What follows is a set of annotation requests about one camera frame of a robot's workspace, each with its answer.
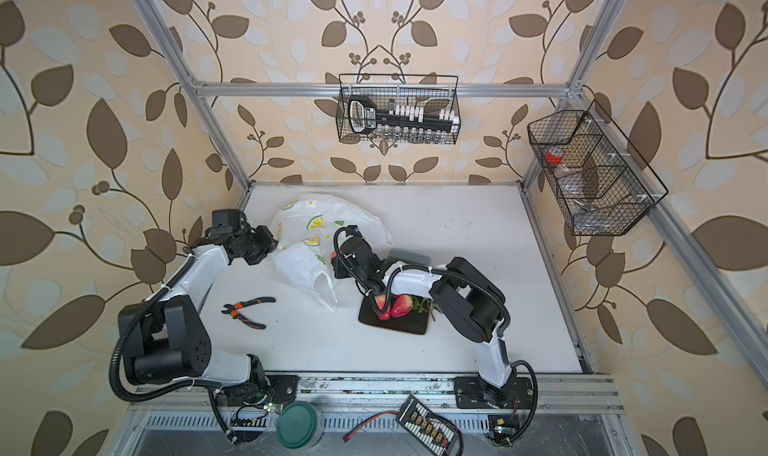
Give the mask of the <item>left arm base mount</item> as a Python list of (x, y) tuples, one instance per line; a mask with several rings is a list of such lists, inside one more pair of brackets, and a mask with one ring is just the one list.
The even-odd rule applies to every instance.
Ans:
[(298, 393), (299, 376), (294, 374), (268, 374), (266, 383), (254, 379), (223, 389), (227, 406), (285, 405), (295, 401)]

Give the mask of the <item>fake strawberry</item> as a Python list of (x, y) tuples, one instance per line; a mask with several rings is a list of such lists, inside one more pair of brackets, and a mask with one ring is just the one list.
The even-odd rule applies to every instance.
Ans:
[(379, 320), (387, 321), (391, 317), (391, 303), (385, 295), (374, 298), (375, 314)]
[(395, 297), (391, 309), (393, 318), (400, 318), (409, 314), (413, 309), (413, 299), (410, 295), (403, 294)]

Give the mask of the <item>white lemon-print plastic bag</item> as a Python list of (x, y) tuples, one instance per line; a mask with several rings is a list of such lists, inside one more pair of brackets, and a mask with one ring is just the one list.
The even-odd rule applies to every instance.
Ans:
[(343, 198), (322, 193), (300, 195), (273, 218), (277, 248), (269, 259), (275, 278), (312, 295), (327, 310), (338, 299), (330, 257), (339, 228), (356, 225), (376, 250), (394, 246), (394, 238), (381, 219)]

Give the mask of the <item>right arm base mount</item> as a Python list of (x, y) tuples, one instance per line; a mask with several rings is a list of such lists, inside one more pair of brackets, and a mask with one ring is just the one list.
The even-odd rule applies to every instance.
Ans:
[(479, 376), (453, 379), (456, 406), (460, 409), (531, 409), (538, 391), (528, 377), (511, 375), (501, 387)]

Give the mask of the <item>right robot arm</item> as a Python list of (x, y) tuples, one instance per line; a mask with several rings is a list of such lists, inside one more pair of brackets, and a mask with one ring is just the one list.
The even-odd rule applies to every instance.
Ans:
[(409, 297), (436, 303), (451, 326), (475, 344), (476, 376), (454, 379), (456, 404), (463, 409), (537, 408), (535, 372), (525, 360), (510, 361), (504, 333), (511, 323), (503, 292), (462, 257), (432, 266), (379, 258), (356, 225), (332, 237), (331, 265), (338, 279), (352, 279), (363, 306), (382, 322), (395, 317)]

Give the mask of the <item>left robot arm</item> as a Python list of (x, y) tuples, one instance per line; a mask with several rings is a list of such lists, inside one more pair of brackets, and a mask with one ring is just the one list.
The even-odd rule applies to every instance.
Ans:
[(257, 403), (274, 391), (259, 358), (213, 346), (200, 311), (213, 284), (236, 259), (256, 265), (277, 246), (264, 225), (240, 209), (220, 209), (183, 265), (145, 301), (118, 315), (120, 335), (109, 365), (112, 392), (144, 402), (186, 387), (226, 391)]

